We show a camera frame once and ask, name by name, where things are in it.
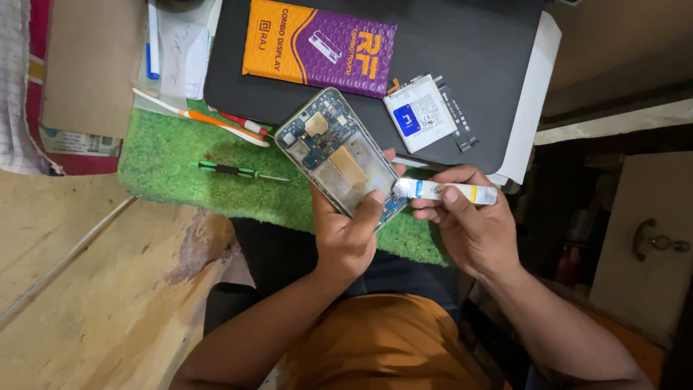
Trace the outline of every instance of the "hand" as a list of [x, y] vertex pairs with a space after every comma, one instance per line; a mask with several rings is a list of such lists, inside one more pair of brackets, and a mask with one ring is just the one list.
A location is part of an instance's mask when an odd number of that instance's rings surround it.
[[[394, 158], [394, 149], [383, 151], [389, 161]], [[402, 174], [405, 167], [395, 164]], [[356, 206], [353, 219], [340, 214], [332, 203], [312, 183], [309, 184], [313, 198], [313, 223], [318, 261], [315, 267], [319, 279], [337, 283], [345, 289], [361, 276], [371, 264], [377, 243], [373, 231], [383, 215], [385, 194], [374, 190]]]
[[[462, 165], [438, 173], [436, 183], [493, 186], [479, 169]], [[515, 220], [508, 201], [498, 191], [495, 205], [475, 207], [453, 186], [442, 192], [442, 201], [414, 199], [417, 219], [438, 223], [443, 243], [454, 261], [467, 274], [482, 282], [512, 275], [521, 267], [518, 259]]]

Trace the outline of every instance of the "man's left hand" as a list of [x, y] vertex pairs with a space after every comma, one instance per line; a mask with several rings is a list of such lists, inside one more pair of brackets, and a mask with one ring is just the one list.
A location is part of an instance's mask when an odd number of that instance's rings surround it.
[[[389, 161], [394, 149], [383, 151]], [[403, 174], [403, 164], [395, 164]], [[318, 261], [314, 273], [324, 282], [337, 283], [345, 289], [371, 264], [377, 243], [373, 231], [383, 215], [385, 194], [374, 190], [359, 203], [353, 219], [340, 214], [312, 183], [313, 223]]]

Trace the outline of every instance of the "orange shirt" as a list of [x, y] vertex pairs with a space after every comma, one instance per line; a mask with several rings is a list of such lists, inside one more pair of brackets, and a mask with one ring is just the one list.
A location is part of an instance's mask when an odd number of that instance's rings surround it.
[[457, 338], [453, 319], [430, 299], [351, 298], [287, 352], [289, 388], [480, 389]]

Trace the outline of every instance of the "blue marker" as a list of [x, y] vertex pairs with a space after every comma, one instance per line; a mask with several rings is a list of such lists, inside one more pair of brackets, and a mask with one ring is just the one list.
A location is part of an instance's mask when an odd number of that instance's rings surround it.
[[159, 79], [159, 24], [157, 23], [157, 0], [148, 0], [149, 10], [149, 43], [147, 51], [147, 77]]

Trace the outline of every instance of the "purple and orange package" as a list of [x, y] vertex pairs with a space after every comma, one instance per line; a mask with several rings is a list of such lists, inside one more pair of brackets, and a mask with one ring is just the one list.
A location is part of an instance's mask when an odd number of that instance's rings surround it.
[[383, 98], [397, 24], [252, 0], [243, 74]]

